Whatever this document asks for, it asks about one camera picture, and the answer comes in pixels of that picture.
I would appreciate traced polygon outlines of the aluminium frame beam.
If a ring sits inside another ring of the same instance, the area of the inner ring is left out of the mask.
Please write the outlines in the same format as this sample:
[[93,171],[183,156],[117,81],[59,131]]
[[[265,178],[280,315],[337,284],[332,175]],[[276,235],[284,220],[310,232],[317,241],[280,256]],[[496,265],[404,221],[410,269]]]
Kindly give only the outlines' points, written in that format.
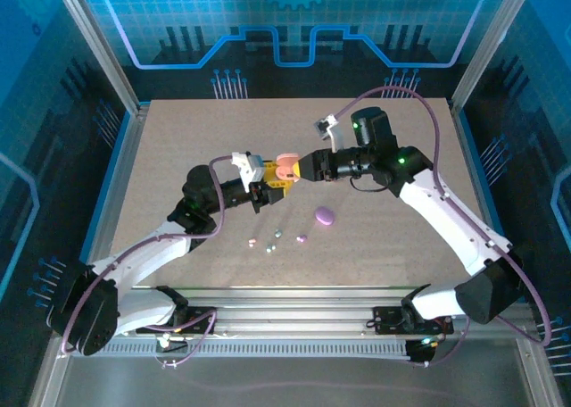
[[[89,296],[72,332],[103,321],[107,337],[163,325],[175,311],[214,307],[212,334],[231,337],[355,336],[375,333],[366,326],[377,306],[403,307],[399,289],[377,288],[224,288],[178,292],[170,287],[131,289],[121,300]],[[463,320],[460,311],[441,310],[435,318]]]

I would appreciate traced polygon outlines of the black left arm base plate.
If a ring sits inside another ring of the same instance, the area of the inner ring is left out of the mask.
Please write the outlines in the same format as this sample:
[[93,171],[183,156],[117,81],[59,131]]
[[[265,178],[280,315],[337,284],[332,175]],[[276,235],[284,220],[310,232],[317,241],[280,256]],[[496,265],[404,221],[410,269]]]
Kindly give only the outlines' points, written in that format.
[[137,335],[176,333],[176,334],[211,334],[210,324],[216,321],[218,310],[214,307],[193,307],[175,311],[173,316],[163,325],[152,325],[135,330]]

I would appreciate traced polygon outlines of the aluminium frame post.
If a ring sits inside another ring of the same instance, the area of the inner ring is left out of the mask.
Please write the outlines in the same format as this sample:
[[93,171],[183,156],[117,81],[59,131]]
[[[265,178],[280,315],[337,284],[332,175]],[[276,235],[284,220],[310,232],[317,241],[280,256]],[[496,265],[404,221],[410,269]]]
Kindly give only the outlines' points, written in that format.
[[499,46],[505,39],[509,28],[517,17],[525,0],[502,0],[493,15],[488,29],[481,39],[459,84],[451,97],[451,114],[459,115],[467,103],[485,69],[488,67]]
[[126,110],[130,115],[135,115],[142,120],[148,113],[149,105],[140,104],[125,71],[89,9],[87,1],[62,1]]

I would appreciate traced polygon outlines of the pink earbud charging case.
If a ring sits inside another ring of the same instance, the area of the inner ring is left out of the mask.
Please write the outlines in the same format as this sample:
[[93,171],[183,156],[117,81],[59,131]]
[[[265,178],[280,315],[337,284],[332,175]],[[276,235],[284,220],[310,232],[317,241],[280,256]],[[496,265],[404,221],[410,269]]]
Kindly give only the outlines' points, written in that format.
[[298,154],[280,154],[276,158],[276,176],[281,180],[296,182],[299,177],[294,173],[294,165],[298,162]]

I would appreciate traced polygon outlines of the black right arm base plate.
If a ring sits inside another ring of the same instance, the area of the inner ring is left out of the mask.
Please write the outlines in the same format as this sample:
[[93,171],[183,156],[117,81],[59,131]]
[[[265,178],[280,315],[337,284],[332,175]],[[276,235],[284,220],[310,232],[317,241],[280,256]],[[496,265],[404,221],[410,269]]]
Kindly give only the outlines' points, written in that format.
[[454,327],[445,318],[424,320],[413,311],[396,306],[377,306],[372,309],[372,318],[367,322],[377,335],[451,335]]

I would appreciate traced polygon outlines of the aluminium table side rail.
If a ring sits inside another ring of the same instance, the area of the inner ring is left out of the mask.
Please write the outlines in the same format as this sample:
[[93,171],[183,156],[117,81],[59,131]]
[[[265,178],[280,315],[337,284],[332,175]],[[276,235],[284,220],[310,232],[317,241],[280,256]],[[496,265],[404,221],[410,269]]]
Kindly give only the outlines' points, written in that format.
[[149,106],[150,104],[144,104],[138,114],[126,113],[124,116],[87,228],[79,261],[69,276],[70,290],[81,286],[81,279],[90,263],[115,253],[113,242]]
[[451,117],[475,191],[481,218],[489,227],[505,237],[506,235],[492,198],[492,191],[485,177],[484,167],[480,161],[480,153],[477,150],[474,136],[468,124],[468,119],[462,110],[451,110]]

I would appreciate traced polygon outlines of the grey metal sheet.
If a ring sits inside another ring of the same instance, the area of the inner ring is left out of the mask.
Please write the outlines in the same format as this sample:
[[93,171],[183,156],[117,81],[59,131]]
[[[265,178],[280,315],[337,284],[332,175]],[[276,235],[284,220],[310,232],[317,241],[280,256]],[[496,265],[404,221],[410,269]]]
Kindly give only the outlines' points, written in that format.
[[21,407],[571,407],[571,377],[524,340],[472,333],[423,368],[373,355],[274,357],[267,340],[213,339],[171,368],[145,341],[63,356],[52,340]]

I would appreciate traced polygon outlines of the black control box with lights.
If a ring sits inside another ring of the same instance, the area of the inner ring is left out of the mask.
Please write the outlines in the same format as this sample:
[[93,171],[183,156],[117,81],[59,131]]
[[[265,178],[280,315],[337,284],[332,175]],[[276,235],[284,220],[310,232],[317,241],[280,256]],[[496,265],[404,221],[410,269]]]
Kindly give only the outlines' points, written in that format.
[[439,342],[435,338],[428,336],[407,340],[405,342],[406,354],[410,357],[410,362],[424,367],[426,362],[434,358],[438,345]]

